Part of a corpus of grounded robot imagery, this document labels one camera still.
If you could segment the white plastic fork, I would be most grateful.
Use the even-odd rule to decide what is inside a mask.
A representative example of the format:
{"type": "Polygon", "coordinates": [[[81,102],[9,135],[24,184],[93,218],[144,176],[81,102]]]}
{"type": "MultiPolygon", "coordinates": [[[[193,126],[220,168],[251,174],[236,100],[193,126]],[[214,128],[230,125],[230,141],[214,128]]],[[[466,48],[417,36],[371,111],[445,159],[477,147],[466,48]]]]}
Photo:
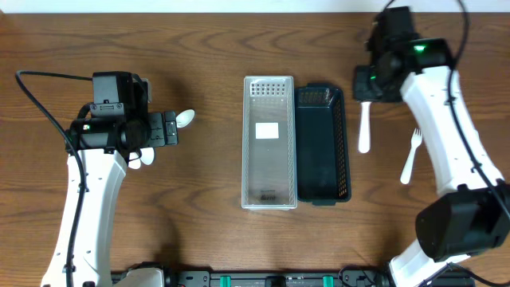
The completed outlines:
{"type": "Polygon", "coordinates": [[[415,154],[416,154],[417,149],[421,146],[422,141],[423,141],[422,131],[419,128],[415,128],[413,135],[411,137],[411,141],[410,141],[410,152],[409,152],[409,155],[407,156],[406,162],[404,164],[404,167],[402,169],[402,173],[400,176],[400,182],[402,184],[406,185],[410,182],[413,165],[414,165],[415,154]]]}

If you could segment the pink-white plastic spoon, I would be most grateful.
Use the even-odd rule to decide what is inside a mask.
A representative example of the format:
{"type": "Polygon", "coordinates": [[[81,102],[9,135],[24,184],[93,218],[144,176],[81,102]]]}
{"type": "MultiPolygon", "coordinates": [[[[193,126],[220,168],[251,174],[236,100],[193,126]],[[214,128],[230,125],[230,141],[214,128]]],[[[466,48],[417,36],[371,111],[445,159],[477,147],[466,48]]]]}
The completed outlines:
{"type": "Polygon", "coordinates": [[[358,150],[360,153],[368,153],[371,149],[371,125],[370,125],[371,102],[361,103],[358,150]]]}

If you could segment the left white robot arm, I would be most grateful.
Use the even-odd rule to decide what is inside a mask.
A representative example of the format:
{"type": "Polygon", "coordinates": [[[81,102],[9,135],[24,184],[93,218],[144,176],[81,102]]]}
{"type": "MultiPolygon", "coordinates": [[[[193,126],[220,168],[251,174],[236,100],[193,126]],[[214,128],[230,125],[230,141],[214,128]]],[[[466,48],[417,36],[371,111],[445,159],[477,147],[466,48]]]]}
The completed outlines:
{"type": "Polygon", "coordinates": [[[57,245],[42,286],[113,286],[110,246],[116,202],[129,168],[155,160],[155,149],[145,147],[126,159],[117,151],[86,149],[78,152],[86,189],[80,197],[80,170],[68,157],[68,191],[57,245]]]}

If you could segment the white plastic spoon under arm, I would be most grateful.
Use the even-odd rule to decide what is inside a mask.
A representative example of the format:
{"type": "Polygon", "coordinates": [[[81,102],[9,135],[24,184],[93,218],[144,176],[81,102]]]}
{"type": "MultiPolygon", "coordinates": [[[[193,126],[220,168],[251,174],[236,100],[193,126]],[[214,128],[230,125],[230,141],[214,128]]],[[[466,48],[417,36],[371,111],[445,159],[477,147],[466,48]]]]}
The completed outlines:
{"type": "Polygon", "coordinates": [[[176,127],[177,128],[184,128],[187,125],[189,125],[195,117],[195,110],[194,109],[187,109],[185,111],[180,112],[176,116],[176,127]]]}

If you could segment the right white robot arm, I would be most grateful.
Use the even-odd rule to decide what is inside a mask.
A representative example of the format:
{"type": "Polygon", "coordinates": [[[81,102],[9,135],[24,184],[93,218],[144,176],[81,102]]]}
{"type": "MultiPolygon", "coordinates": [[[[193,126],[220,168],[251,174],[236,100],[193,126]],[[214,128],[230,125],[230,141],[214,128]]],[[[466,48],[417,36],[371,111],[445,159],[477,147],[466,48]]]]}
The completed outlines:
{"type": "Polygon", "coordinates": [[[393,286],[423,286],[509,235],[509,185],[487,154],[440,38],[370,39],[369,65],[355,70],[361,102],[358,150],[371,149],[370,105],[404,102],[428,151],[438,199],[415,220],[416,238],[388,266],[393,286]]]}

